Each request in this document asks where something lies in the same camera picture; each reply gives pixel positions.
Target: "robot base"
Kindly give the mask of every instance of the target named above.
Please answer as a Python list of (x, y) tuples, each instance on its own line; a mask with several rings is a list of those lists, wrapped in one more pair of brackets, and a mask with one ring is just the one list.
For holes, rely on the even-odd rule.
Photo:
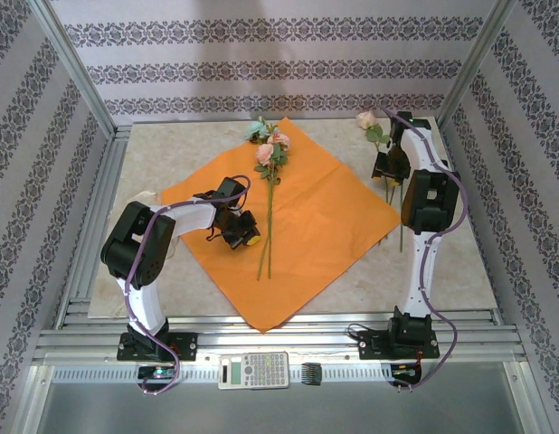
[[(173, 362), (171, 354), (160, 346), (150, 343), (150, 341), (141, 342), (137, 339), (137, 335), (139, 333), (129, 327), (129, 331), (120, 336), (117, 360), (120, 362)], [(197, 333), (166, 332), (160, 339), (175, 350), (179, 360), (195, 361), (197, 356)]]
[(401, 314), (398, 307), (394, 308), (386, 330), (360, 330), (354, 339), (358, 342), (360, 360), (416, 359), (419, 351), (422, 359), (441, 356), (431, 316), (411, 317)]

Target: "orange cloth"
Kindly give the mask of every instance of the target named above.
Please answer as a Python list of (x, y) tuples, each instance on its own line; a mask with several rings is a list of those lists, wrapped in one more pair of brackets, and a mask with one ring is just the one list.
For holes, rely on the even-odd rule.
[(189, 232), (183, 240), (243, 318), (262, 332), (293, 315), (400, 222), (391, 206), (289, 119), (280, 121), (279, 130), (290, 138), (291, 150), (273, 196), (271, 279), (267, 256), (256, 279), (268, 205), (268, 181), (253, 170), (256, 145), (246, 142), (220, 154), (163, 192), (163, 203), (175, 203), (216, 188), (225, 176), (250, 177), (244, 209), (255, 216), (260, 242), (231, 250), (221, 239), (206, 241), (207, 231)]

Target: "light blue flower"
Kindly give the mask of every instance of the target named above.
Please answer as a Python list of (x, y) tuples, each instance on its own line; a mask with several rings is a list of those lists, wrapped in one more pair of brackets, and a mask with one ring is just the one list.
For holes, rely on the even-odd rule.
[(259, 120), (254, 120), (250, 123), (250, 125), (247, 127), (245, 138), (247, 140), (250, 140), (255, 134), (259, 134), (260, 136), (265, 136), (267, 134), (265, 124), (263, 122), (260, 122)]

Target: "striped wallpaper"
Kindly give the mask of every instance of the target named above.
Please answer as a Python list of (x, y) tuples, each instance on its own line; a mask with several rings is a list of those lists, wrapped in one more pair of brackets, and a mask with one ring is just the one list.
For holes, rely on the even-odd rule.
[(449, 123), (493, 288), (559, 432), (559, 1), (521, 1)]
[(493, 2), (56, 0), (118, 125), (431, 114)]
[(24, 0), (0, 1), (0, 432), (78, 243), (107, 140)]

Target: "marble surface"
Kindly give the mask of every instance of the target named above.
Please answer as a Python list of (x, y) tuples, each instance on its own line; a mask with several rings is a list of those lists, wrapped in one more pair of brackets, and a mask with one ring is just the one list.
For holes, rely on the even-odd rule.
[[(441, 158), (446, 153), (432, 118), (433, 137)], [(384, 180), (371, 179), (376, 156), (374, 144), (354, 119), (296, 120), (306, 134), (348, 165), (374, 192), (385, 197)], [(386, 131), (387, 119), (381, 125)], [(109, 230), (126, 203), (143, 191), (162, 192), (183, 181), (221, 152), (240, 145), (247, 122), (173, 123), (134, 125), (120, 175), (117, 196), (109, 215)], [(143, 194), (140, 202), (152, 203)], [(393, 206), (400, 211), (400, 189)], [(459, 201), (455, 221), (462, 210)], [(299, 313), (392, 311), (403, 302), (409, 272), (408, 231), (404, 229), (400, 252), (400, 227), (380, 245), (370, 249), (346, 273), (302, 307)], [(158, 278), (161, 305), (168, 316), (237, 315), (232, 304), (180, 241)], [(434, 269), (432, 303), (441, 310), (496, 307), (477, 244), (466, 221), (444, 237)], [(99, 267), (89, 317), (126, 316), (117, 282), (104, 266)]]

